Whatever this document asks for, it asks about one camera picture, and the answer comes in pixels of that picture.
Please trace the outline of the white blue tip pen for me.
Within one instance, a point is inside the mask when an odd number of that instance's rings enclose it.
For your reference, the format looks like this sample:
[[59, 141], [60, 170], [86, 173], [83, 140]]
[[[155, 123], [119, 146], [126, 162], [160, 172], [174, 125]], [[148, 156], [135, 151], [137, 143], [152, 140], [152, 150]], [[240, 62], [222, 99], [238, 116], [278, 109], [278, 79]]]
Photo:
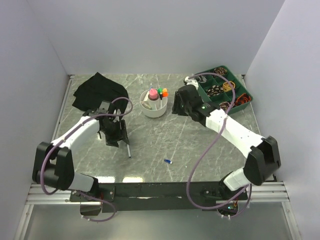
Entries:
[[129, 157], [129, 158], [132, 158], [132, 153], [131, 153], [130, 145], [127, 144], [126, 146], [127, 146], [128, 157]]

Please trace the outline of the small blue eraser cap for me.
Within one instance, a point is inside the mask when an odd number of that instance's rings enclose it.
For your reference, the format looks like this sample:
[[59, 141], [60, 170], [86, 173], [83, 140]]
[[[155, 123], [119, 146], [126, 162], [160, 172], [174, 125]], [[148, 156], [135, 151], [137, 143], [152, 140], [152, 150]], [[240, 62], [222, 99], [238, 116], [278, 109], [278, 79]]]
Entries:
[[172, 164], [173, 162], [169, 159], [164, 159], [164, 162], [168, 163], [168, 164]]

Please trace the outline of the white black tip pen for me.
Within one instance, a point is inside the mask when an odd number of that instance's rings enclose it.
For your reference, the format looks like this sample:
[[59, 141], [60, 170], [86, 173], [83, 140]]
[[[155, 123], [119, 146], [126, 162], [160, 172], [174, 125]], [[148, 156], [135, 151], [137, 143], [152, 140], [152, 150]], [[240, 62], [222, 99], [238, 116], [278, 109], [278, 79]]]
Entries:
[[159, 93], [159, 99], [160, 99], [160, 109], [163, 107], [163, 92]]

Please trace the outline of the mint green correction tape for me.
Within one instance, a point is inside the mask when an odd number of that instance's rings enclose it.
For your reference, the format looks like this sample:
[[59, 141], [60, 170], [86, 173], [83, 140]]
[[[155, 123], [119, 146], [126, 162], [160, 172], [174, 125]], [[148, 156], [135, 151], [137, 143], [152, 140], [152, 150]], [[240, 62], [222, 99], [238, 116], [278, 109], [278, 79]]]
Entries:
[[140, 103], [145, 109], [152, 110], [152, 107], [147, 101], [141, 101]]

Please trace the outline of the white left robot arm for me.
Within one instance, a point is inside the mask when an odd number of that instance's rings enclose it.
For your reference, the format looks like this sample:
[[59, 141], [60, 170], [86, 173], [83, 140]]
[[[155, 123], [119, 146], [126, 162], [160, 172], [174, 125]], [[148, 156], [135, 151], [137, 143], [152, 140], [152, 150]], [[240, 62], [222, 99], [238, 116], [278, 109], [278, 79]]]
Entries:
[[100, 195], [97, 178], [77, 173], [74, 169], [73, 152], [79, 149], [91, 136], [103, 133], [105, 144], [119, 147], [123, 141], [130, 143], [126, 122], [127, 106], [133, 103], [127, 97], [118, 97], [109, 103], [107, 109], [86, 111], [80, 120], [61, 137], [50, 143], [41, 142], [36, 148], [32, 180], [41, 185], [46, 195], [58, 190], [80, 191], [88, 201]]

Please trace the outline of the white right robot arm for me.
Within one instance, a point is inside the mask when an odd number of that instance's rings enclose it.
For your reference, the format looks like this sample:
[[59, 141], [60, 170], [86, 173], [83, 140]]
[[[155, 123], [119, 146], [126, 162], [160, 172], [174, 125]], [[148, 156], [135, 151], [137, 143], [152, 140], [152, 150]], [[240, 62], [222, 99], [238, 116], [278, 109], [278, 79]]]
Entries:
[[220, 181], [219, 193], [224, 199], [231, 199], [239, 188], [246, 185], [260, 186], [281, 167], [275, 138], [262, 137], [228, 116], [216, 103], [203, 102], [194, 85], [185, 85], [175, 92], [172, 113], [191, 117], [193, 121], [219, 133], [246, 158], [243, 167]]

